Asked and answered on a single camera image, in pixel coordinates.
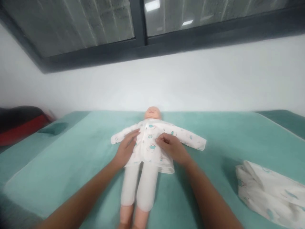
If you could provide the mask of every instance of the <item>person's left hand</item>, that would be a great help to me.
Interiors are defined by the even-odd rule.
[[[136,129],[129,134],[127,134],[124,140],[121,142],[116,155],[113,158],[113,162],[120,166],[124,167],[129,161],[133,148],[137,141],[137,136],[140,134],[140,129]]]

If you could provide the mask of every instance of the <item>bed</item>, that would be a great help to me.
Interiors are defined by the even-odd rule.
[[[238,198],[235,166],[249,160],[305,184],[304,117],[286,110],[162,114],[207,140],[203,152],[187,150],[245,228],[281,228]],[[118,145],[111,145],[110,137],[142,117],[142,112],[73,112],[48,126],[64,123],[62,132],[34,133],[1,153],[2,224],[30,228],[50,215],[113,158]],[[117,227],[122,181],[123,171],[81,228]],[[148,228],[202,227],[191,187],[175,164],[175,174],[159,174]]]

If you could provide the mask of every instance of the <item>window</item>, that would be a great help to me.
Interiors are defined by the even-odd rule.
[[[43,72],[305,33],[305,0],[2,0]]]

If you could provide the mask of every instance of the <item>black window frame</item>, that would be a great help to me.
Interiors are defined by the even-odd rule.
[[[153,37],[146,35],[144,1],[130,0],[130,9],[134,38],[51,57],[42,57],[39,54],[4,9],[1,0],[0,20],[43,73],[305,33],[305,4]]]

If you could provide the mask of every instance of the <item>baby doll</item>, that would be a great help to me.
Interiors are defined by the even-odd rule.
[[[123,188],[121,194],[120,222],[127,224],[133,214],[133,203],[137,187],[138,173],[143,162],[142,174],[137,190],[137,208],[134,225],[139,229],[146,227],[150,210],[153,207],[158,173],[174,173],[173,160],[157,144],[156,139],[162,133],[177,136],[189,147],[204,150],[206,140],[161,120],[161,113],[157,107],[149,107],[144,120],[111,137],[111,143],[121,142],[129,132],[140,128],[137,143],[132,156],[125,166]]]

